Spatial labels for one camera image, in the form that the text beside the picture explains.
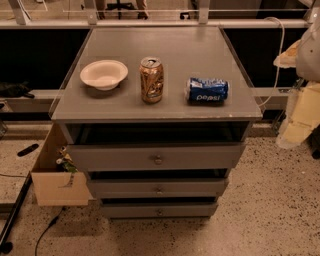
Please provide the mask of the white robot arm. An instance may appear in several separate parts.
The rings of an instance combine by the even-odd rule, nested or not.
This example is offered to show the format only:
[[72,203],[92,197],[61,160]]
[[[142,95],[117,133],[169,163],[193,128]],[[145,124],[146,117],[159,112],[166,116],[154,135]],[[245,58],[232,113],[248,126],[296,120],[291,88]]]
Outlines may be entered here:
[[307,85],[292,89],[287,100],[286,118],[279,128],[276,144],[283,149],[299,146],[320,125],[320,18],[303,36],[276,57],[273,64],[295,68]]

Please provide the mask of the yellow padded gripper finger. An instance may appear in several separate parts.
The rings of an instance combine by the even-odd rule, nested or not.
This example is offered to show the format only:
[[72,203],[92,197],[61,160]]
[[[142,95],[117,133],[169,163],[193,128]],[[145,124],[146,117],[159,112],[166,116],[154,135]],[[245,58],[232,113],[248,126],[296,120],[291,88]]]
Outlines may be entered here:
[[296,56],[298,51],[298,46],[301,40],[294,42],[289,48],[278,55],[273,65],[279,68],[295,68],[296,67]]
[[320,125],[320,83],[310,81],[302,89],[292,89],[285,114],[276,144],[291,149],[304,142]]

